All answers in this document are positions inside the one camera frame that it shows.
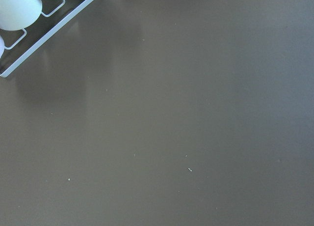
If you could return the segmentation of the pale pink plastic cup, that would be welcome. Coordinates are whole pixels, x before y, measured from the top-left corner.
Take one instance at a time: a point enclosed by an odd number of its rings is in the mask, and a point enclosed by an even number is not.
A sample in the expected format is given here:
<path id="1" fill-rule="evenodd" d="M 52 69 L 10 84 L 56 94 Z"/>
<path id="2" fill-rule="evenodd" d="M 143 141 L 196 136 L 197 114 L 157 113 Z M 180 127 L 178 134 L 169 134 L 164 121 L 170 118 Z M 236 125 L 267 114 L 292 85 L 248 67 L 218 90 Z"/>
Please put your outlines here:
<path id="1" fill-rule="evenodd" d="M 0 58 L 2 57 L 5 50 L 5 44 L 3 38 L 0 36 Z"/>

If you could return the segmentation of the mint green plastic cup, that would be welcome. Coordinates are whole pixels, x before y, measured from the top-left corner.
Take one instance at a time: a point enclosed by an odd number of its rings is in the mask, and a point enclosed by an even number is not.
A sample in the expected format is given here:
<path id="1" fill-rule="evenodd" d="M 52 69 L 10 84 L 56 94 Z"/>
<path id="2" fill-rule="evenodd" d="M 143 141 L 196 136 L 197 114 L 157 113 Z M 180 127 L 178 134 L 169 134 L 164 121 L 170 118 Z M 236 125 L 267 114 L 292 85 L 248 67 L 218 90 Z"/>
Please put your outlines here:
<path id="1" fill-rule="evenodd" d="M 9 31 L 27 28 L 41 12 L 41 0 L 0 0 L 0 28 Z"/>

